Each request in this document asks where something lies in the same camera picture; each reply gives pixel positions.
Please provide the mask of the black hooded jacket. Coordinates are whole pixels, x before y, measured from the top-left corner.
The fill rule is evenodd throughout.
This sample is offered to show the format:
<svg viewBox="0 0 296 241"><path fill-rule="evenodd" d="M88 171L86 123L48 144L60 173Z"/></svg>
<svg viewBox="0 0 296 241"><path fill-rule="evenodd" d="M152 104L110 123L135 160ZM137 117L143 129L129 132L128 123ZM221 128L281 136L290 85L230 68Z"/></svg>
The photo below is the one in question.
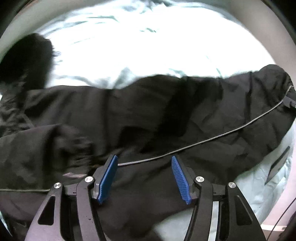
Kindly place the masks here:
<svg viewBox="0 0 296 241"><path fill-rule="evenodd" d="M276 149L295 120L279 66L229 78L155 75L122 89L45 87L50 40L30 34L1 61L1 212L24 240L48 190L71 184L118 156L97 212L111 240L159 240L153 227L187 208L171 153L225 185Z"/></svg>

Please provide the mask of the small black object on bed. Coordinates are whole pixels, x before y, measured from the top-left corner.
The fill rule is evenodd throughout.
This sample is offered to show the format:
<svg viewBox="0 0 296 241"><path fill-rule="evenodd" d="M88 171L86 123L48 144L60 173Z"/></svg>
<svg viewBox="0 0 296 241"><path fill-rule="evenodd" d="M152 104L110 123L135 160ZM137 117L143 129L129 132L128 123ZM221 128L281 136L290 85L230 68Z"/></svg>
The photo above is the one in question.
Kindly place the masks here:
<svg viewBox="0 0 296 241"><path fill-rule="evenodd" d="M280 157L271 165L265 184L267 184L284 166L284 164L287 161L289 152L290 152L290 146L288 146L280 155Z"/></svg>

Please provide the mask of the light teal bed comforter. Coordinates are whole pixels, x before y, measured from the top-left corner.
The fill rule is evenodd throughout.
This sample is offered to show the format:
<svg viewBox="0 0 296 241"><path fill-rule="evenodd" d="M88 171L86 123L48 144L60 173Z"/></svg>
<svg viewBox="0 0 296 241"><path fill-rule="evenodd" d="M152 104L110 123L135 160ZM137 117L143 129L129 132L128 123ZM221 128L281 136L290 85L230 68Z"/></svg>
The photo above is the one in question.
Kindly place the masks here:
<svg viewBox="0 0 296 241"><path fill-rule="evenodd" d="M155 75L225 79L276 65L239 21L223 9L202 3L109 1L70 11L20 32L2 48L1 61L27 35L50 40L53 61L46 88L122 89ZM276 149L233 180L259 223L267 218L285 188L294 131L295 120ZM288 146L286 163L265 184L271 165ZM159 240L184 238L193 211L192 204L186 206L153 227ZM1 222L1 240L15 240L2 212Z"/></svg>

